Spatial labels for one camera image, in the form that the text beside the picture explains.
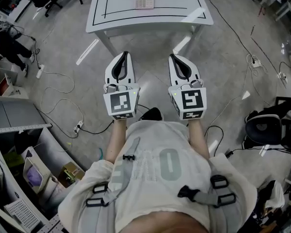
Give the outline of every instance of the cardboard box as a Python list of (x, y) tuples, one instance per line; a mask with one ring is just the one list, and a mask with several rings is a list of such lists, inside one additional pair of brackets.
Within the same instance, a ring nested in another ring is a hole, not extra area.
[(35, 193), (38, 194), (43, 190), (50, 175), (50, 170), (42, 162), (39, 156), (33, 155), (32, 157), (26, 158), (23, 177)]
[(76, 180), (81, 180), (84, 175), (85, 173), (80, 168), (78, 168), (74, 163), (69, 162), (63, 166), (63, 169), (58, 176), (58, 181), (67, 188)]

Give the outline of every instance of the black buckle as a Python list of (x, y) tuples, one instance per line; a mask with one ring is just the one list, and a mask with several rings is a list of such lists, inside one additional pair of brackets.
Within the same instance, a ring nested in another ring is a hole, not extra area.
[(200, 190), (191, 190), (187, 185), (183, 186), (179, 193), (178, 193), (178, 198), (183, 198), (186, 197), (188, 198), (190, 201), (195, 202), (194, 200), (194, 196), (196, 195), (196, 193), (198, 193)]
[[(99, 187), (102, 187), (104, 186), (103, 190), (98, 190), (98, 191), (95, 191), (95, 188), (99, 188)], [(101, 192), (106, 192), (108, 190), (108, 182), (107, 181), (104, 181), (102, 183), (99, 183), (99, 184), (96, 184), (94, 185), (93, 187), (93, 193), (101, 193)]]
[[(232, 199), (228, 200), (228, 201), (222, 201), (222, 200), (225, 200), (224, 198), (227, 198), (227, 197), (232, 197)], [(226, 195), (219, 196), (218, 197), (218, 204), (214, 205), (214, 208), (219, 208), (220, 206), (233, 204), (235, 202), (236, 202), (236, 195), (235, 195), (235, 193), (232, 192), (232, 193), (229, 193)]]
[[(96, 200), (100, 200), (100, 203), (91, 203), (89, 201), (96, 201)], [(86, 207), (99, 207), (99, 206), (103, 206), (106, 207), (109, 205), (109, 203), (106, 203), (103, 201), (103, 198), (99, 198), (99, 199), (87, 199), (85, 201), (85, 205)]]
[(210, 182), (212, 184), (212, 188), (213, 189), (220, 189), (220, 188), (225, 188), (228, 187), (228, 180), (226, 179), (226, 177), (217, 174), (217, 175), (213, 175), (210, 178)]
[(123, 160), (128, 159), (129, 161), (132, 159), (133, 161), (135, 160), (135, 156), (134, 155), (125, 155), (123, 154)]

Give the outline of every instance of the white t-shirt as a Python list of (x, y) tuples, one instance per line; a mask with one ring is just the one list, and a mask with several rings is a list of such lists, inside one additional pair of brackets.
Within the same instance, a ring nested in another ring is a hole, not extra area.
[(113, 167), (109, 188), (120, 189), (122, 156), (135, 138), (140, 142), (135, 152), (133, 170), (127, 188), (115, 201), (115, 232), (133, 219), (157, 211), (182, 212), (200, 222), (208, 231), (208, 207), (178, 198), (180, 189), (207, 192), (211, 169), (208, 161), (188, 142), (188, 129), (176, 122), (139, 121), (127, 131), (127, 141)]
[[(210, 232), (208, 206), (177, 197), (184, 185), (208, 191), (211, 175), (209, 163), (190, 146), (187, 127), (163, 121), (134, 123), (127, 130), (126, 143), (114, 165), (105, 160), (92, 164), (58, 208), (59, 218), (66, 230), (70, 233), (83, 232), (80, 217), (85, 209), (86, 199), (93, 194), (94, 185), (111, 180), (111, 190), (121, 187), (122, 184), (118, 182), (120, 179), (117, 179), (121, 169), (117, 167), (121, 165), (123, 154), (137, 137), (140, 137), (140, 142), (136, 148), (130, 182), (115, 201), (115, 232), (120, 232), (133, 219), (156, 211), (188, 214)], [(248, 218), (256, 203), (256, 188), (223, 154), (210, 161), (223, 175), (230, 177), (230, 183), (237, 183), (243, 189), (243, 202), (246, 204)]]

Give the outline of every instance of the desk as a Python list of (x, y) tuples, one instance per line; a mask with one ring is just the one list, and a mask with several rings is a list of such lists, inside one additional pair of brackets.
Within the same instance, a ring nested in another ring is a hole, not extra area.
[(86, 32), (94, 32), (114, 57), (118, 52), (109, 37), (149, 30), (189, 31), (188, 55), (203, 26), (213, 24), (204, 0), (154, 0), (154, 9), (146, 10), (134, 6), (135, 0), (92, 0)]

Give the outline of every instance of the gray floor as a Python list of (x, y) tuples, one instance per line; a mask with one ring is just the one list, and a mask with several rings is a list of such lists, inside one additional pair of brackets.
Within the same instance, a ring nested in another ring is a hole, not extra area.
[[(96, 39), (94, 33), (85, 32), (91, 0), (83, 1), (84, 4), (80, 5), (78, 0), (62, 0), (63, 9), (54, 8), (48, 18), (43, 16), (43, 10), (36, 15), (36, 8), (31, 5), (22, 16), (20, 24), (26, 28), (26, 34), (36, 37), (37, 47), (41, 50), (39, 62), (46, 66), (45, 71), (67, 74), (75, 81), (75, 89), (69, 94), (48, 89), (44, 96), (43, 109), (50, 110), (60, 98), (71, 99), (84, 113), (84, 128), (99, 132), (112, 120), (106, 113), (103, 85), (105, 67), (113, 58), (99, 42), (81, 64), (76, 65), (80, 55)], [(218, 152), (225, 152), (227, 149), (241, 147), (244, 136), (243, 119), (250, 111), (267, 107), (268, 105), (263, 100), (273, 104), (276, 96), (291, 96), (291, 70), (282, 66), (289, 80), (285, 89), (278, 83), (276, 72), (251, 37), (258, 42), (278, 70), (281, 61), (289, 63), (287, 55), (287, 51), (290, 50), (289, 34), (281, 22), (275, 22), (270, 9), (265, 15), (261, 14), (258, 17), (260, 10), (258, 2), (212, 0), (239, 34), (246, 47), (267, 68), (267, 72), (261, 68), (258, 69), (259, 75), (253, 76), (261, 98), (253, 87), (250, 70), (246, 76), (246, 50), (209, 0), (205, 1), (214, 25), (204, 29), (201, 38), (195, 42), (190, 57), (190, 60), (198, 66), (207, 88), (208, 109), (202, 119), (204, 128), (209, 126), (232, 98), (243, 94), (244, 91), (249, 91), (251, 94), (244, 100), (242, 96), (233, 100), (213, 123), (224, 130), (224, 139)], [(136, 79), (141, 86), (139, 103), (160, 108), (165, 115), (165, 120), (178, 121), (175, 109), (167, 95), (170, 85), (167, 58), (184, 37), (183, 33), (151, 32), (111, 39), (118, 51), (128, 50), (133, 57)], [(26, 46), (31, 44), (25, 37), (21, 41)], [(36, 64), (31, 65), (25, 87), (37, 107), (40, 107), (41, 96), (47, 86), (54, 86), (63, 91), (72, 88), (72, 83), (67, 77), (43, 74), (41, 79), (37, 80), (36, 73)], [(138, 109), (137, 117), (145, 112), (144, 108)], [(71, 135), (73, 135), (73, 127), (81, 120), (77, 108), (66, 100), (61, 101), (49, 116)], [(72, 140), (64, 136), (57, 127), (51, 130), (68, 153), (87, 168), (93, 161), (99, 159), (99, 148), (105, 151), (111, 132), (111, 128), (99, 135), (81, 132), (77, 139)], [(211, 129), (208, 137), (209, 145), (220, 138), (221, 132)], [(291, 167), (291, 156), (274, 151), (269, 151), (261, 157), (258, 150), (238, 150), (230, 161), (256, 186), (259, 186), (268, 175), (273, 175), (282, 182)]]

